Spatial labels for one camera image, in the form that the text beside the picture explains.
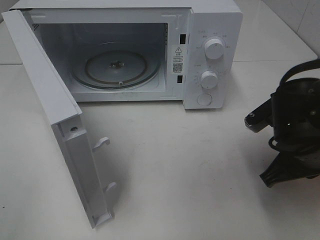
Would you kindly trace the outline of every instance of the sticker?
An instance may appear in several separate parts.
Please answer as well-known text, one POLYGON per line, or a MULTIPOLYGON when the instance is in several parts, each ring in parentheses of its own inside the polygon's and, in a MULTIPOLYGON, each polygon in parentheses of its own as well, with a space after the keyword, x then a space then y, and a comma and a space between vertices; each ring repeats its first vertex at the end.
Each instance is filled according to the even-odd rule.
POLYGON ((185 68, 185 61, 187 57, 187 47, 185 44, 172 45, 172 66, 173 74, 183 74, 185 68))

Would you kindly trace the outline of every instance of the white wall tile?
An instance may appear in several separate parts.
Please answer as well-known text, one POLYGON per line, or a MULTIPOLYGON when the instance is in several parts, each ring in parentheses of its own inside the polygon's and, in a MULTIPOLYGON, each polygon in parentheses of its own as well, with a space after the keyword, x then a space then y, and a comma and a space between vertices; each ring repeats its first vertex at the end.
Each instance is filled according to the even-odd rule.
POLYGON ((263 1, 235 2, 243 12, 243 22, 234 61, 309 61, 317 58, 301 38, 263 1))
POLYGON ((298 35, 320 56, 320 0, 310 0, 298 35))
POLYGON ((295 32, 307 8, 309 0, 263 0, 295 32))

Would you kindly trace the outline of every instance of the power level knob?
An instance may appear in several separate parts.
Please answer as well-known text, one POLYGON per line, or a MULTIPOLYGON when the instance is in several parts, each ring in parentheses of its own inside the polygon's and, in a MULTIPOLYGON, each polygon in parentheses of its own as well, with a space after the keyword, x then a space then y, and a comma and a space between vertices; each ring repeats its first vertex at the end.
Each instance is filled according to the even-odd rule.
POLYGON ((205 71, 200 78, 200 84, 204 89, 213 89, 218 84, 218 76, 213 71, 205 71))
POLYGON ((208 59, 218 59, 225 51, 225 43, 219 38, 212 38, 204 44, 204 52, 208 59))

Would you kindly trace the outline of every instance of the microwave door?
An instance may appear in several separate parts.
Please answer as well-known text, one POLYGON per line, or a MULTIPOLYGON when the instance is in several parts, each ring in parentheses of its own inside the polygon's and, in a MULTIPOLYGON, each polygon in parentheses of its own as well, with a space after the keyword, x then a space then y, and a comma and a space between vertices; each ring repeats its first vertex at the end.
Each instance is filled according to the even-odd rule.
POLYGON ((30 24, 30 19, 19 10, 2 15, 94 228, 113 215, 110 193, 116 183, 101 185, 93 156, 109 139, 90 144, 81 120, 82 111, 38 41, 34 33, 37 26, 30 24))

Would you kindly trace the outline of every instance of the qr code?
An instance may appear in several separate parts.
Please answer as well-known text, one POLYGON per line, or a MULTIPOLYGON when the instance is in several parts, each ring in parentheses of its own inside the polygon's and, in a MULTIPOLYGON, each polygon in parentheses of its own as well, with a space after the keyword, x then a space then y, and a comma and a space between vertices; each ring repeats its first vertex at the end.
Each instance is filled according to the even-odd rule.
POLYGON ((174 63, 173 72, 182 72, 183 63, 174 63))

